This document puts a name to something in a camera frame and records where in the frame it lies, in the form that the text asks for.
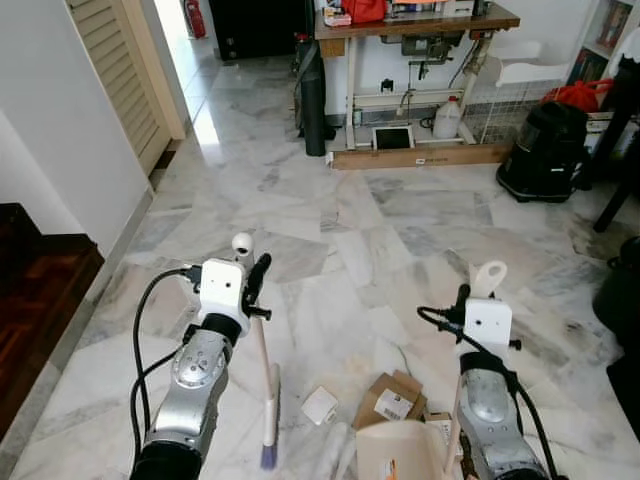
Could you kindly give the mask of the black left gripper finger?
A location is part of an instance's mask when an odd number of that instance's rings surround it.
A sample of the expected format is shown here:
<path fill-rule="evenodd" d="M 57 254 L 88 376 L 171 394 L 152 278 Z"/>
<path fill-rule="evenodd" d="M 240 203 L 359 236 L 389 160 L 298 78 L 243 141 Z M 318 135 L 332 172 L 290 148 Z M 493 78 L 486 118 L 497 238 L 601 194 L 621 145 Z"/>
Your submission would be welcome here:
<path fill-rule="evenodd" d="M 265 282 L 266 273 L 273 262 L 270 253 L 261 253 L 259 259 L 253 264 L 250 273 L 247 275 L 247 306 L 256 307 L 259 305 L 259 297 L 262 284 Z"/>

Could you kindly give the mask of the cream hand broom purple bristles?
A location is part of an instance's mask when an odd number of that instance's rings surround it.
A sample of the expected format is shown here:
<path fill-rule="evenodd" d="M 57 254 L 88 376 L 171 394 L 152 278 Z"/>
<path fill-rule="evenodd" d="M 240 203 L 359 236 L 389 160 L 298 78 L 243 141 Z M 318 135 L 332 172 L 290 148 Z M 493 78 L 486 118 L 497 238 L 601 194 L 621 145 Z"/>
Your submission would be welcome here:
<path fill-rule="evenodd" d="M 253 264 L 259 259 L 256 253 L 255 242 L 250 233 L 241 232 L 232 238 L 232 248 L 236 251 L 236 257 L 246 268 L 247 275 Z M 243 298 L 247 296 L 247 276 L 244 279 Z M 264 439 L 262 439 L 262 451 L 260 457 L 260 467 L 264 471 L 273 471 L 279 460 L 279 420 L 280 420 L 280 374 L 279 367 L 270 360 L 268 343 L 265 339 L 265 323 L 256 317 L 248 317 L 252 326 L 251 332 L 256 334 L 257 346 L 260 347 L 260 358 L 262 360 L 262 379 L 265 380 L 265 402 L 264 402 Z"/>

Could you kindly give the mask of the brown cardboard piece with label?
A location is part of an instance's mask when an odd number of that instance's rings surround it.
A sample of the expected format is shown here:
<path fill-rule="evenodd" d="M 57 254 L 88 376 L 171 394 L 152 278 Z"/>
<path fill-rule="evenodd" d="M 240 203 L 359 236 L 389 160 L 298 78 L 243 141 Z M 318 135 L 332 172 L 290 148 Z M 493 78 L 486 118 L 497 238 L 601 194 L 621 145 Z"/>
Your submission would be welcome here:
<path fill-rule="evenodd" d="M 428 407 L 428 398 L 422 394 L 422 385 L 407 372 L 381 374 L 362 398 L 356 412 L 353 429 L 361 430 L 387 421 L 422 420 Z"/>

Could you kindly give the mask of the wooden plank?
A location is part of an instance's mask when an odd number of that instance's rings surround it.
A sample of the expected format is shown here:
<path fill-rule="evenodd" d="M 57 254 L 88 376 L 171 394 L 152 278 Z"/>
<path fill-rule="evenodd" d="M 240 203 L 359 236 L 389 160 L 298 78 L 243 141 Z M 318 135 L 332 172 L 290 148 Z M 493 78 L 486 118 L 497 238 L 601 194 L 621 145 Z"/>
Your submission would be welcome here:
<path fill-rule="evenodd" d="M 509 145 L 449 145 L 394 150 L 346 150 L 329 152 L 326 164 L 335 170 L 411 168 L 411 166 L 457 166 L 503 163 Z"/>

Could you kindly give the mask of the black vacuum cleaner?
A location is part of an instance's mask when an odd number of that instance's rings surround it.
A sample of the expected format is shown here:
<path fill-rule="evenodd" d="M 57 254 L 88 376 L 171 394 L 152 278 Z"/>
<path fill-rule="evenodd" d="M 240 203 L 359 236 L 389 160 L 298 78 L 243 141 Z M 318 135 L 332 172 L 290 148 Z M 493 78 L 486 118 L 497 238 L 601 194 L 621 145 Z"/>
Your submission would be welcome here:
<path fill-rule="evenodd" d="M 515 200 L 563 204 L 588 160 L 589 115 L 566 102 L 532 109 L 495 178 Z"/>

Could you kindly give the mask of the white plastic jug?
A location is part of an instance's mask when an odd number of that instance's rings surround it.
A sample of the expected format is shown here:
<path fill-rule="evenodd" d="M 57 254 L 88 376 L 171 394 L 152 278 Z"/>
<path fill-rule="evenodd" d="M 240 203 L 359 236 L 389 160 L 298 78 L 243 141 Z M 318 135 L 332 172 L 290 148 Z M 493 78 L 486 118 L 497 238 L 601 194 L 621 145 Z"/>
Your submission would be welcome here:
<path fill-rule="evenodd" d="M 449 96 L 435 111 L 431 120 L 431 136 L 434 140 L 456 140 L 460 137 L 462 108 L 457 96 Z"/>

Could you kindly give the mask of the dark wooden stair step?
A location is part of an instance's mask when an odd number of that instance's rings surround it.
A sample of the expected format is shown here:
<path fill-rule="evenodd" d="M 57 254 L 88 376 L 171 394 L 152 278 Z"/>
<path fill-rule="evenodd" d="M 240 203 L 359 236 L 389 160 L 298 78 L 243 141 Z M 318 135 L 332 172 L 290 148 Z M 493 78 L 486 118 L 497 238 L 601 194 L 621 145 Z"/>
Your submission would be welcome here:
<path fill-rule="evenodd" d="M 104 265 L 83 233 L 44 234 L 19 204 L 0 204 L 0 438 Z"/>

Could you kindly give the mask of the black stand legs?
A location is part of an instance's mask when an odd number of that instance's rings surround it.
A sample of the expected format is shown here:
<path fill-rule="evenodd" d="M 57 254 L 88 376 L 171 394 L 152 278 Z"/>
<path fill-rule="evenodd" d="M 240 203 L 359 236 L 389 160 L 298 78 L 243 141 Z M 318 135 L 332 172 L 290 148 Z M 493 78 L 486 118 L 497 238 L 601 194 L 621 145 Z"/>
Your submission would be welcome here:
<path fill-rule="evenodd" d="M 613 86 L 611 91 L 605 96 L 605 105 L 613 108 L 611 123 L 605 128 L 603 136 L 596 141 L 594 154 L 591 155 L 589 163 L 586 163 L 584 174 L 580 177 L 580 186 L 584 189 L 589 189 L 593 186 L 595 180 L 603 178 L 603 166 L 608 163 L 614 147 L 622 140 L 623 132 L 625 132 L 628 123 L 640 111 L 639 63 L 634 58 L 628 58 L 628 56 L 623 55 L 617 67 L 618 70 L 612 78 Z M 602 212 L 600 212 L 599 218 L 595 220 L 593 224 L 595 232 L 605 232 L 614 220 L 614 216 L 625 204 L 627 198 L 632 193 L 637 193 L 637 189 L 639 189 L 639 174 L 637 174 L 639 145 L 637 145 L 636 140 L 628 146 L 626 154 L 623 155 L 623 160 L 631 166 L 630 172 L 632 175 L 626 177 L 626 170 L 621 166 L 618 168 L 618 173 L 620 173 L 618 186 L 614 189 L 608 205 L 605 205 Z"/>

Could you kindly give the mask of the red orange bag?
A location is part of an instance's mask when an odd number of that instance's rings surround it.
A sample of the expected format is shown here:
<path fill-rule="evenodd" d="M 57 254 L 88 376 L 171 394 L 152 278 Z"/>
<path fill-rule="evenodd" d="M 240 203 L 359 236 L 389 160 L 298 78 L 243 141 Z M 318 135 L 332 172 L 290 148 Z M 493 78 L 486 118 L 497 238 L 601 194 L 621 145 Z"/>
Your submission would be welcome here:
<path fill-rule="evenodd" d="M 613 79 L 598 79 L 593 82 L 576 82 L 568 86 L 554 88 L 541 97 L 540 104 L 562 102 L 584 113 L 598 113 L 600 99 L 607 95 L 613 86 Z"/>

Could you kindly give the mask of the white plastic chair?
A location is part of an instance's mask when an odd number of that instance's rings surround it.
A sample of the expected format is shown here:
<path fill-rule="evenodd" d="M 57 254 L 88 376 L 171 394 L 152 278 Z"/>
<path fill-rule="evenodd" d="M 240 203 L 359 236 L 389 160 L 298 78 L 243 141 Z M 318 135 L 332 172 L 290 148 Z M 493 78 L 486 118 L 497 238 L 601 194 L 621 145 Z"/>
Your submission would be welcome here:
<path fill-rule="evenodd" d="M 543 42 L 522 41 L 490 47 L 483 63 L 483 78 L 495 87 L 563 87 L 570 82 L 580 52 L 553 55 Z"/>

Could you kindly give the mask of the black cabinet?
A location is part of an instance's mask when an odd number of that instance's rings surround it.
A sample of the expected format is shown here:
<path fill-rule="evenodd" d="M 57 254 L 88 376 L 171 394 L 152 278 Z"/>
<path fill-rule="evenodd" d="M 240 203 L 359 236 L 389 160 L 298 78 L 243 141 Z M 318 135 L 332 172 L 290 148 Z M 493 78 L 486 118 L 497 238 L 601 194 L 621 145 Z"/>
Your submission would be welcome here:
<path fill-rule="evenodd" d="M 312 32 L 314 0 L 207 0 L 223 61 L 293 54 Z"/>

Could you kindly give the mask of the red fire extinguisher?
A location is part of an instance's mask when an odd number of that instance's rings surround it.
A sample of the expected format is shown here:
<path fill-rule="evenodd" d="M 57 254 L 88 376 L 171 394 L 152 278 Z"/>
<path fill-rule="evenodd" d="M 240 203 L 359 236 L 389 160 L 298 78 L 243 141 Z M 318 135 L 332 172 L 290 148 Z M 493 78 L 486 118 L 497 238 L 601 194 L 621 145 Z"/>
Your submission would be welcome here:
<path fill-rule="evenodd" d="M 189 37 L 206 38 L 207 28 L 204 12 L 201 8 L 201 0 L 182 0 L 184 19 L 186 19 Z"/>

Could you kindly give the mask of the wooden sewing machine table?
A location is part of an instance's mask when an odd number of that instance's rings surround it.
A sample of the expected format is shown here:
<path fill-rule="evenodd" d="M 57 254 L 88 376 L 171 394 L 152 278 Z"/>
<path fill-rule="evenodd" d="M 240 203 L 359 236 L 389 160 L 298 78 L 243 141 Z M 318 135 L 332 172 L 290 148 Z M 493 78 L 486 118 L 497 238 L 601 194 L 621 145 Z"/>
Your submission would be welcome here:
<path fill-rule="evenodd" d="M 379 20 L 379 22 L 353 23 L 351 26 L 326 26 L 324 14 L 317 10 L 314 13 L 316 22 L 314 38 L 317 41 L 320 54 L 330 64 L 338 61 L 342 64 L 340 74 L 334 79 L 333 86 L 339 91 L 342 99 L 343 125 L 339 137 L 346 142 L 348 150 L 361 148 L 357 142 L 357 127 L 355 124 L 355 109 L 396 108 L 401 104 L 404 93 L 396 90 L 383 93 L 371 84 L 362 84 L 362 79 L 369 81 L 384 81 L 384 76 L 376 74 L 376 60 L 380 58 L 380 42 L 365 44 L 366 38 L 380 38 L 383 36 L 425 36 L 425 35 L 453 35 L 461 32 L 462 45 L 475 46 L 475 50 L 460 56 L 456 60 L 449 60 L 445 65 L 453 67 L 453 72 L 465 73 L 466 86 L 445 88 L 443 84 L 434 84 L 425 79 L 399 78 L 393 74 L 389 78 L 399 87 L 412 88 L 410 96 L 406 97 L 404 105 L 429 105 L 440 102 L 454 95 L 461 100 L 466 99 L 467 88 L 475 81 L 476 72 L 471 72 L 472 64 L 480 65 L 492 38 L 499 31 L 520 27 L 521 19 L 511 10 L 497 3 L 490 3 L 485 15 L 470 15 L 470 17 L 440 17 L 431 14 L 426 17 L 415 17 L 407 20 Z"/>

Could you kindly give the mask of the red cloth bag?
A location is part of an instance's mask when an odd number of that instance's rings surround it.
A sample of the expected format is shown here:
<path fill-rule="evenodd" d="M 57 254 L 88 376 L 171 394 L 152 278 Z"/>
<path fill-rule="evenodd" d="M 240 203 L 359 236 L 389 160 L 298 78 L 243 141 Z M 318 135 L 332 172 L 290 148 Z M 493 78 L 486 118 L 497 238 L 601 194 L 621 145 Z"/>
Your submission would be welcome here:
<path fill-rule="evenodd" d="M 388 13 L 388 0 L 342 0 L 342 8 L 352 26 L 384 22 Z"/>

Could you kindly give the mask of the white bookshelf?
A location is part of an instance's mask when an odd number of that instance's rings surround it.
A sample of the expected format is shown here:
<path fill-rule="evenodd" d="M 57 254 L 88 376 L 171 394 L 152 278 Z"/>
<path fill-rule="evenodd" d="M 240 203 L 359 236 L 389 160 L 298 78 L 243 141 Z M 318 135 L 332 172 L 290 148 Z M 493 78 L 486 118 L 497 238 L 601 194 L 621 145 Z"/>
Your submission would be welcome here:
<path fill-rule="evenodd" d="M 623 56 L 631 55 L 632 32 L 639 27 L 639 0 L 591 0 L 567 84 L 616 76 Z"/>

